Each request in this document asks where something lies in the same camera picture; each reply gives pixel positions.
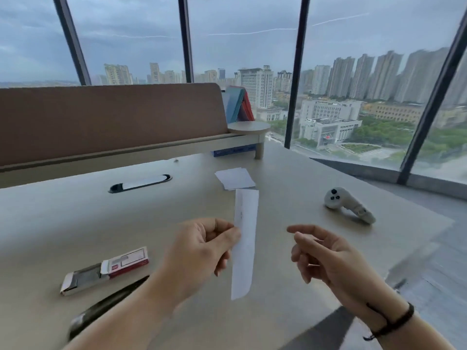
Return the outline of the person's left hand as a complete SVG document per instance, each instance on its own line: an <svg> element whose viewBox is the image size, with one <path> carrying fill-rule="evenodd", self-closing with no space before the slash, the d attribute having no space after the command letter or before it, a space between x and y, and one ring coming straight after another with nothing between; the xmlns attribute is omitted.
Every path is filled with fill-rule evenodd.
<svg viewBox="0 0 467 350"><path fill-rule="evenodd" d="M219 276L226 269L231 253L229 257L213 257L207 247L207 234L232 227L235 227L233 223L213 217L181 224L178 236L156 272L156 283L164 289L169 304L178 306L194 295L210 276Z"/></svg>

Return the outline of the person's right hand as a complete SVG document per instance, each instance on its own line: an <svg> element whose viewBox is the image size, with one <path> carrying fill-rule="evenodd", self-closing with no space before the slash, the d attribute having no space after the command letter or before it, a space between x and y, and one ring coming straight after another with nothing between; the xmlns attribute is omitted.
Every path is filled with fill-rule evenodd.
<svg viewBox="0 0 467 350"><path fill-rule="evenodd" d="M330 232L314 224L287 227L288 233L294 235L297 231L315 237ZM294 247L291 250L291 260L296 264L304 282L308 284L312 279L321 280L341 304L342 294L357 293L365 287L374 288L385 283L361 253L339 235L334 234L330 253L297 253Z"/></svg>

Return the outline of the long white paper strip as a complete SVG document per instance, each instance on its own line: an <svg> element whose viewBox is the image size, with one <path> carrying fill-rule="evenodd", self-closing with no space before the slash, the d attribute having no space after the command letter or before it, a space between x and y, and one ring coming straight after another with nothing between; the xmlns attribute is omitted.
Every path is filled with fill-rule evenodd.
<svg viewBox="0 0 467 350"><path fill-rule="evenodd" d="M246 296L252 285L258 207L258 190L235 191L234 225L240 229L241 239L232 248L231 300Z"/></svg>

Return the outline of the person's right forearm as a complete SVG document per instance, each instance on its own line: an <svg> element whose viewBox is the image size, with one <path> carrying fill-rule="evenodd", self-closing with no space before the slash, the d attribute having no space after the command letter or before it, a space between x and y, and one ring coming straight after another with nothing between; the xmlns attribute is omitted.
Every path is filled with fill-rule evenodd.
<svg viewBox="0 0 467 350"><path fill-rule="evenodd" d="M342 294L343 306L369 330L365 342L378 342L382 350L456 350L415 307L382 283L357 293Z"/></svg>

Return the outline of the white handheld controller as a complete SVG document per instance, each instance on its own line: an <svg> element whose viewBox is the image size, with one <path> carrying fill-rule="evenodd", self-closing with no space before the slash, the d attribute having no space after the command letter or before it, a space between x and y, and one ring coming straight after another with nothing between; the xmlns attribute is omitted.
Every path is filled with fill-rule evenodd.
<svg viewBox="0 0 467 350"><path fill-rule="evenodd" d="M374 224L376 218L372 212L356 199L348 190L342 187L332 188L324 196L324 205L332 210L344 208L351 211L366 224Z"/></svg>

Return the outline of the stack of white paper slips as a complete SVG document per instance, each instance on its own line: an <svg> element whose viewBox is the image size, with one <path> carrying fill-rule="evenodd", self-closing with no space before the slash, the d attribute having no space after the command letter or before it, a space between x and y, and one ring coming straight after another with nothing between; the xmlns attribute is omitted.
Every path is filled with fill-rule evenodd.
<svg viewBox="0 0 467 350"><path fill-rule="evenodd" d="M226 191L256 187L246 168L238 167L215 172L215 176L222 183Z"/></svg>

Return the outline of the blue flat box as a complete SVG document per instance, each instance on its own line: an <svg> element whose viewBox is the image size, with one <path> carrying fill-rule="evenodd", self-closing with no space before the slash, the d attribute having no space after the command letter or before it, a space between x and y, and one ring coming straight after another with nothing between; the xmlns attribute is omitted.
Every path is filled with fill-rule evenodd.
<svg viewBox="0 0 467 350"><path fill-rule="evenodd" d="M239 147L230 147L221 150L211 151L213 157L223 157L237 153L244 153L244 152L254 152L256 150L256 144L239 146Z"/></svg>

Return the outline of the beige round desk shelf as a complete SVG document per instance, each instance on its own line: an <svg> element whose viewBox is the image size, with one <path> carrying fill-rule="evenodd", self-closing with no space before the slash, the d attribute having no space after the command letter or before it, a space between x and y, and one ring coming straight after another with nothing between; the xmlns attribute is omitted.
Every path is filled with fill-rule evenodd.
<svg viewBox="0 0 467 350"><path fill-rule="evenodd" d="M228 131L231 134L239 135L258 135L259 141L255 144L255 158L257 160L263 159L264 156L264 140L267 132L271 130L271 125L267 122L261 121L243 121L229 123L227 125Z"/></svg>

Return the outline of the black wristband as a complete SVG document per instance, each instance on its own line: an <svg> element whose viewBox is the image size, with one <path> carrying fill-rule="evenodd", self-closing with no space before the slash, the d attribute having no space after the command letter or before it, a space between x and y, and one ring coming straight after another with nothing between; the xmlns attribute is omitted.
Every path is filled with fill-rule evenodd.
<svg viewBox="0 0 467 350"><path fill-rule="evenodd" d="M363 340L373 341L374 339L379 339L382 336L386 336L400 329L413 317L415 313L415 307L411 303L408 303L408 305L409 305L408 310L401 317L399 317L396 321L392 322L384 313L380 312L378 309L376 309L375 307L367 303L366 306L370 308L370 310L376 312L377 314L379 314L380 316L384 318L384 320L386 321L386 325L375 332L372 331L371 335L368 337L363 337Z"/></svg>

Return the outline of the red and white staple box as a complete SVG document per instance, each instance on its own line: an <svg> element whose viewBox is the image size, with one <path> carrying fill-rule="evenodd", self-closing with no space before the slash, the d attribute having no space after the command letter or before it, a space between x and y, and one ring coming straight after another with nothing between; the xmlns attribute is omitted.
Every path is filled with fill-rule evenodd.
<svg viewBox="0 0 467 350"><path fill-rule="evenodd" d="M149 264L146 246L68 273L60 294L68 296Z"/></svg>

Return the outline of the blue and red folders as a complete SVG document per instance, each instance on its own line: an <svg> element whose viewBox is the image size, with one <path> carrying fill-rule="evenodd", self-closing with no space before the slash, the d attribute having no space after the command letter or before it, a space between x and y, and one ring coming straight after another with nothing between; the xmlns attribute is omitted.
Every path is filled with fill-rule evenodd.
<svg viewBox="0 0 467 350"><path fill-rule="evenodd" d="M221 94L228 124L255 121L248 93L244 87L227 86Z"/></svg>

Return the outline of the black stapler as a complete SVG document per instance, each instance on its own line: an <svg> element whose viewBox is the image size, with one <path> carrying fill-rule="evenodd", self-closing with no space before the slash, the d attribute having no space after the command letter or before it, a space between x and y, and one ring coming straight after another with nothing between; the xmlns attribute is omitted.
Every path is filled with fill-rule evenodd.
<svg viewBox="0 0 467 350"><path fill-rule="evenodd" d="M110 309L112 309L114 306L116 306L118 303L123 301L130 294L132 294L132 292L134 292L138 287L140 287L148 278L149 275L127 285L126 287L109 295L108 297L97 302L96 304L92 305L87 310L76 316L72 320L68 331L68 342L72 341L90 324L92 324L103 314L108 312Z"/></svg>

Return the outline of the brown desk partition panel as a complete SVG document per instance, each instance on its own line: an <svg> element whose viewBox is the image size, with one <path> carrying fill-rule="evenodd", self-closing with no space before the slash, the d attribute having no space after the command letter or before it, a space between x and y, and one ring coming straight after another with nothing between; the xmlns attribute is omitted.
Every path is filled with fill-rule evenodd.
<svg viewBox="0 0 467 350"><path fill-rule="evenodd" d="M0 88L0 167L228 134L215 83Z"/></svg>

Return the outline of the beige partition base rail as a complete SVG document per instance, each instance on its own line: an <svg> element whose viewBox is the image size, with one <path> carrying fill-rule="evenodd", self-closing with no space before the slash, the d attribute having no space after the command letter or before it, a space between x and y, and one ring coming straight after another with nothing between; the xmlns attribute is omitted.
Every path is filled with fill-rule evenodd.
<svg viewBox="0 0 467 350"><path fill-rule="evenodd" d="M146 147L0 167L0 189L264 142L265 134L223 134Z"/></svg>

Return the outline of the black window frame post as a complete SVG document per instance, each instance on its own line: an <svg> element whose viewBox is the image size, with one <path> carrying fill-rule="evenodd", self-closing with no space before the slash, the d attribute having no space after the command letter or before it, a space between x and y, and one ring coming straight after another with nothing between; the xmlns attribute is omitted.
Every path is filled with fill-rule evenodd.
<svg viewBox="0 0 467 350"><path fill-rule="evenodd" d="M296 100L298 96L300 71L302 65L303 51L305 46L305 37L308 21L308 13L311 0L301 0L299 23L296 35L296 46L294 56L294 66L292 71L291 92L289 98L289 107L287 115L287 124L285 128L284 148L290 149L293 134L293 125L296 109Z"/></svg>
<svg viewBox="0 0 467 350"><path fill-rule="evenodd" d="M187 83L194 83L194 70L190 40L188 0L178 0L179 22L184 53L184 71Z"/></svg>
<svg viewBox="0 0 467 350"><path fill-rule="evenodd" d="M91 86L90 74L80 45L73 17L67 0L53 0L65 40L81 86Z"/></svg>
<svg viewBox="0 0 467 350"><path fill-rule="evenodd" d="M429 134L435 116L439 111L449 86L454 78L460 60L467 49L467 24L460 27L453 45L448 52L448 56L441 68L440 75L435 83L434 89L430 95L429 101L425 107L420 119L414 137L409 145L407 153L401 164L399 176L396 183L406 185L415 164L416 158Z"/></svg>

